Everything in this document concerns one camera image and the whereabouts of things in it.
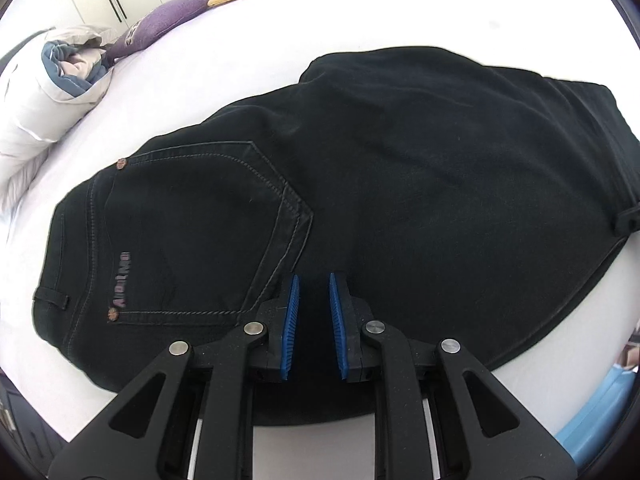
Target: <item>ribbed blue rubber pad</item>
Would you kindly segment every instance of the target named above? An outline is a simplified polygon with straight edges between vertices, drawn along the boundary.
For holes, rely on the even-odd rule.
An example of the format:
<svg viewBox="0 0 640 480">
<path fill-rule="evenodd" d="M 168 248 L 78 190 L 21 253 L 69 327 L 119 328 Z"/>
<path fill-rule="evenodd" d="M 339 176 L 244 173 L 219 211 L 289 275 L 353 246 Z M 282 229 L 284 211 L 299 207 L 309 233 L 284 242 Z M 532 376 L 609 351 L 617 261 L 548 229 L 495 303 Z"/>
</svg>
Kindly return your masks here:
<svg viewBox="0 0 640 480">
<path fill-rule="evenodd" d="M 282 361 L 280 362 L 280 376 L 283 381 L 289 377 L 293 360 L 293 343 L 296 338 L 296 324 L 298 322 L 298 305 L 300 304 L 300 280 L 296 275 L 291 280 L 287 315 L 282 329 Z"/>
<path fill-rule="evenodd" d="M 335 353 L 338 356 L 338 368 L 343 379 L 347 378 L 349 364 L 347 362 L 347 336 L 342 318 L 342 305 L 338 295 L 338 285 L 335 282 L 335 274 L 329 276 L 329 303 L 331 305 L 331 319 L 334 322 Z"/>
</svg>

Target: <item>black jeans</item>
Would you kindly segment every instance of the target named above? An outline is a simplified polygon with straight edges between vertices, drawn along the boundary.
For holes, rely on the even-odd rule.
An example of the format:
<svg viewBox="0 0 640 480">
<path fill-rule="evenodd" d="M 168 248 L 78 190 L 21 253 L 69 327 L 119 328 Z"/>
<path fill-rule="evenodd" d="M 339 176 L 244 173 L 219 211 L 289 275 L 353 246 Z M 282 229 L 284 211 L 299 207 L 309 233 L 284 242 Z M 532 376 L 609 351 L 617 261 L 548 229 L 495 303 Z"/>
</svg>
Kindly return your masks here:
<svg viewBox="0 0 640 480">
<path fill-rule="evenodd" d="M 305 420 L 345 413 L 338 402 L 352 413 L 329 272 L 347 272 L 352 293 L 409 337 L 455 337 L 496 367 L 607 269 L 628 234 L 614 232 L 617 215 L 639 201 L 639 161 L 603 86 L 438 48 L 331 54 L 297 85 L 151 139 L 71 191 L 34 321 L 117 390 L 171 341 L 250 319 L 295 270 L 293 381 L 272 404 L 308 409 Z M 338 400 L 322 412 L 320 398 Z"/>
</svg>

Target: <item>white bed sheet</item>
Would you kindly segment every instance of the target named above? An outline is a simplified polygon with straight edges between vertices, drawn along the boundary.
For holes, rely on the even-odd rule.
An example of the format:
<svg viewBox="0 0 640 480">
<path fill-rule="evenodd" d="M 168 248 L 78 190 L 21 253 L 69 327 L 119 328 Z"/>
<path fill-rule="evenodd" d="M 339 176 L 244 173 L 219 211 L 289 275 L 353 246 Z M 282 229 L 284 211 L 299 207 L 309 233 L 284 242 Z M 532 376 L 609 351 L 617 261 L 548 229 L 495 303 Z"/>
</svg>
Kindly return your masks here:
<svg viewBox="0 0 640 480">
<path fill-rule="evenodd" d="M 120 62 L 103 101 L 51 153 L 12 219 L 0 272 L 0 367 L 72 439 L 113 397 L 38 338 L 31 295 L 64 195 L 147 139 L 199 123 L 240 98 L 297 82 L 336 51 L 434 45 L 485 64 L 607 85 L 638 134 L 640 52 L 609 0 L 238 0 Z M 551 431 L 577 413 L 640 317 L 633 235 L 582 304 L 496 371 Z M 370 417 L 258 428 L 257 479 L 371 478 Z"/>
</svg>

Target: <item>bed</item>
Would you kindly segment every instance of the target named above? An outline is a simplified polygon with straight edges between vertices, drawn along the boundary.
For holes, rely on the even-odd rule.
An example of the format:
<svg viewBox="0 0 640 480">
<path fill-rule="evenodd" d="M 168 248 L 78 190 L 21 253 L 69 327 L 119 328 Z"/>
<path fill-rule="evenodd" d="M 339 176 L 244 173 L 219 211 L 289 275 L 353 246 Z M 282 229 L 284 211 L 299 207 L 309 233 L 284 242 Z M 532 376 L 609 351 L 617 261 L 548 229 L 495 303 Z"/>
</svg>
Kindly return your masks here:
<svg viewBox="0 0 640 480">
<path fill-rule="evenodd" d="M 41 340 L 31 297 L 57 202 L 153 136 L 296 83 L 322 54 L 402 45 L 606 85 L 640 134 L 640 51 L 610 0 L 238 0 L 181 25 L 115 67 L 104 99 L 54 147 L 12 215 L 2 250 L 0 367 L 72 439 L 112 398 Z M 494 370 L 557 433 L 606 376 L 640 318 L 640 235 L 585 300 Z M 372 478 L 372 416 L 256 428 L 255 478 Z"/>
</svg>

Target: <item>white wall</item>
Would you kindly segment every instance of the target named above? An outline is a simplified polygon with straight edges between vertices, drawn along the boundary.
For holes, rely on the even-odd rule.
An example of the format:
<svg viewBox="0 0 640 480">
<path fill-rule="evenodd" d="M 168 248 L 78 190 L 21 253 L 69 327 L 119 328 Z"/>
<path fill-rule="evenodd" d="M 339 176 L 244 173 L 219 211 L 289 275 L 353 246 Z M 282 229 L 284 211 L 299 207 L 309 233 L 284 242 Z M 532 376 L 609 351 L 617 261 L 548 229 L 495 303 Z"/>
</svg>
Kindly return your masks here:
<svg viewBox="0 0 640 480">
<path fill-rule="evenodd" d="M 13 0 L 0 18 L 0 56 L 38 30 L 79 23 L 73 0 Z"/>
</svg>

